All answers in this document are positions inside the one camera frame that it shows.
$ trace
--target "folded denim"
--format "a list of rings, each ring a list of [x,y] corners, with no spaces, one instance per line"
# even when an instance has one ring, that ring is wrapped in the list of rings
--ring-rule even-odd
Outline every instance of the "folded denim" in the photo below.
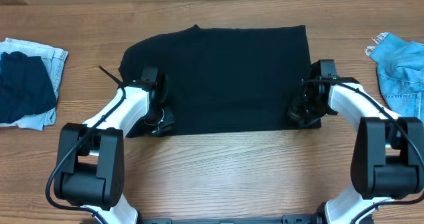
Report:
[[[46,66],[49,78],[52,81],[53,92],[57,99],[59,97],[60,82],[62,81],[62,72],[68,52],[61,48],[12,38],[6,38],[4,42],[0,42],[0,53],[16,51],[22,52],[27,56],[41,57],[43,64]],[[55,121],[56,108],[53,108],[40,115],[26,115],[13,123],[0,123],[0,127],[18,126],[20,128],[42,131],[45,125],[53,125]]]
[[[391,110],[424,121],[424,44],[406,42],[384,32],[365,53],[377,64],[378,82]]]

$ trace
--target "dark blue fabric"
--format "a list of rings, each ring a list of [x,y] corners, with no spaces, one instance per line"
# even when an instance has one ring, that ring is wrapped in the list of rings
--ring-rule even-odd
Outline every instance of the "dark blue fabric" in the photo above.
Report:
[[[302,129],[287,116],[311,60],[304,26],[199,28],[148,38],[126,52],[119,71],[138,80],[144,66],[169,77],[167,104],[177,135]],[[309,128],[318,128],[320,122]]]
[[[0,123],[38,115],[56,106],[52,82],[41,57],[4,52],[0,68]]]

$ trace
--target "jeans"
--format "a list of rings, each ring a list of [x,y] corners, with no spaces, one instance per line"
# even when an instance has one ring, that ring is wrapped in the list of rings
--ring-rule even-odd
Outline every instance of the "jeans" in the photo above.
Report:
[[[406,42],[385,32],[366,49],[377,62],[380,91],[392,111],[424,121],[424,44]]]
[[[0,53],[11,53],[15,51],[22,52],[27,56],[41,57],[43,64],[46,66],[50,80],[52,81],[54,95],[56,99],[58,99],[62,72],[64,70],[65,60],[68,57],[68,52],[60,48],[12,38],[6,38],[4,42],[0,42]],[[40,115],[26,115],[14,123],[0,123],[0,127],[18,126],[20,128],[42,131],[45,125],[53,125],[55,121],[56,108],[53,108]]]

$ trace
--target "black t-shirt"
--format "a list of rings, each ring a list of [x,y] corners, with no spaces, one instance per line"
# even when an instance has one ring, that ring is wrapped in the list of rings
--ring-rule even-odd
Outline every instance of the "black t-shirt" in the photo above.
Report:
[[[144,66],[165,71],[176,134],[192,135],[298,129],[286,113],[310,65],[305,26],[195,25],[131,46],[119,71],[125,82],[139,79]]]
[[[52,82],[41,57],[4,52],[0,60],[0,123],[38,115],[57,104]]]

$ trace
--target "wooden table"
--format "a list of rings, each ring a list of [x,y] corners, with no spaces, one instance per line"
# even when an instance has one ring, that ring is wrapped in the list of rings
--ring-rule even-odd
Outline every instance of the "wooden table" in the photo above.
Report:
[[[46,179],[67,122],[94,116],[116,93],[123,52],[160,33],[306,25],[312,61],[332,58],[342,76],[382,102],[364,49],[393,32],[424,42],[424,0],[269,0],[0,7],[0,37],[70,52],[58,118],[43,132],[0,129],[0,223],[78,223],[86,213],[50,207]],[[125,140],[125,195],[144,217],[279,217],[313,213],[350,182],[355,132],[341,116],[312,131]],[[424,223],[424,205],[384,207],[376,223]]]

